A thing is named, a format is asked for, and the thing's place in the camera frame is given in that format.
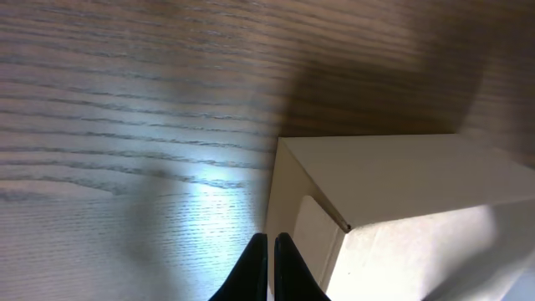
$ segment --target wooden surface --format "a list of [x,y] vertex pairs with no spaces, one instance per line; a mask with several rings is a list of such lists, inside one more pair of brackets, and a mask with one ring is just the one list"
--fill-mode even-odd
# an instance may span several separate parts
[[279,135],[462,132],[535,166],[528,0],[0,3],[0,296],[206,300]]

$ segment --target wooden table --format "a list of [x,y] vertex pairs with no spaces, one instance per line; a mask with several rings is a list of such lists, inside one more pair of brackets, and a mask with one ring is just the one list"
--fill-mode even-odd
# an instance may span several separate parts
[[535,166],[535,7],[0,3],[0,296],[206,300],[277,137],[461,132]]

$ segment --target wood grain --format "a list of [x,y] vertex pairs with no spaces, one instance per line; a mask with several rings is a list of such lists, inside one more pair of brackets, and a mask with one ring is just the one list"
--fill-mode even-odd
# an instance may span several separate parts
[[209,298],[262,229],[280,135],[462,132],[535,166],[534,14],[2,1],[0,296]]

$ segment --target black object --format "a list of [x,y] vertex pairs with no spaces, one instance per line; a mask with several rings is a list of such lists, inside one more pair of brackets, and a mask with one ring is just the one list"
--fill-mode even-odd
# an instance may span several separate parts
[[268,236],[257,233],[210,301],[266,301],[267,294]]
[[288,233],[275,240],[275,300],[329,301]]
[[[265,301],[267,293],[268,236],[257,233],[210,301]],[[275,241],[275,300],[329,301],[287,233]]]

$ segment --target cardboard box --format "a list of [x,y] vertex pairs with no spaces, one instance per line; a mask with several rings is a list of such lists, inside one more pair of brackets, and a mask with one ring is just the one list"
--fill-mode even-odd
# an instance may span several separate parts
[[[417,300],[457,255],[492,245],[488,205],[531,200],[534,171],[459,135],[281,138],[265,233],[272,261],[290,233],[334,301]],[[485,296],[500,299],[520,266]]]

